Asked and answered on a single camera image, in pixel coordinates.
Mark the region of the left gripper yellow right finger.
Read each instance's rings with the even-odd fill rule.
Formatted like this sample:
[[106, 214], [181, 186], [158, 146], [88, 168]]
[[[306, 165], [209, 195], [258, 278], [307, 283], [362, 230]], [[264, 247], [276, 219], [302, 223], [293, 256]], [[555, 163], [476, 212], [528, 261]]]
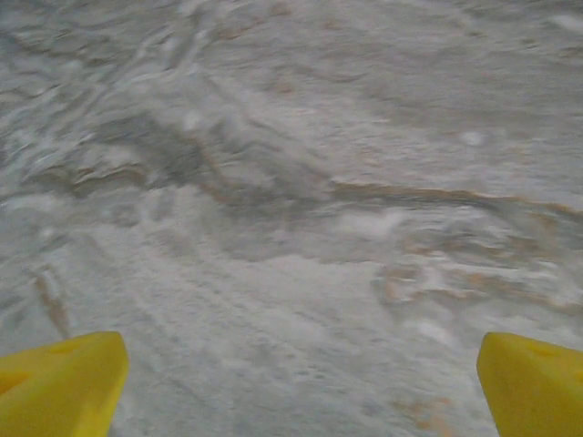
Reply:
[[499, 437], [583, 437], [583, 351], [488, 332], [476, 369]]

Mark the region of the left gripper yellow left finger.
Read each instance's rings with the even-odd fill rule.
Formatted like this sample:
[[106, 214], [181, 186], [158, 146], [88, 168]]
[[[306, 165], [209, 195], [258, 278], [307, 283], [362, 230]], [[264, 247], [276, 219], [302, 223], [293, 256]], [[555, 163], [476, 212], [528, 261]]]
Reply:
[[0, 437], [107, 437], [128, 369], [116, 331], [0, 357]]

